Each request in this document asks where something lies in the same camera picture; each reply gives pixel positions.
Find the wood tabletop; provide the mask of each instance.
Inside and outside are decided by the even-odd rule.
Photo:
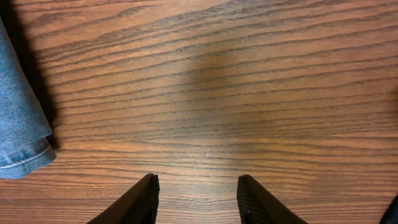
[[[57,159],[0,222],[86,223],[148,173],[157,223],[240,223],[250,174],[308,223],[398,193],[397,0],[2,0]]]

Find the white stitching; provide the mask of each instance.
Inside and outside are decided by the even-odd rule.
[[[15,162],[15,163],[12,163],[12,164],[8,165],[8,166],[0,167],[0,169],[5,169],[5,168],[14,167],[14,166],[23,164],[24,162],[31,161],[32,159],[36,159],[36,158],[38,158],[39,156],[41,156],[42,154],[44,154],[45,152],[47,152],[50,148],[51,148],[51,146],[49,146],[48,148],[46,148],[46,150],[42,151],[41,153],[37,154],[36,156],[30,157],[30,158],[28,158],[28,159],[19,160],[19,161]]]

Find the jeans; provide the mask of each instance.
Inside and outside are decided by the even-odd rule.
[[[22,178],[51,163],[51,133],[0,20],[0,178]]]

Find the denim fabric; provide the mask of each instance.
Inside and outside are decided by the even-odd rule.
[[[51,133],[0,20],[0,178],[22,178],[51,163]]]

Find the folded denim cloth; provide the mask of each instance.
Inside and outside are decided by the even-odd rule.
[[[0,20],[0,178],[22,178],[51,163],[51,133]]]

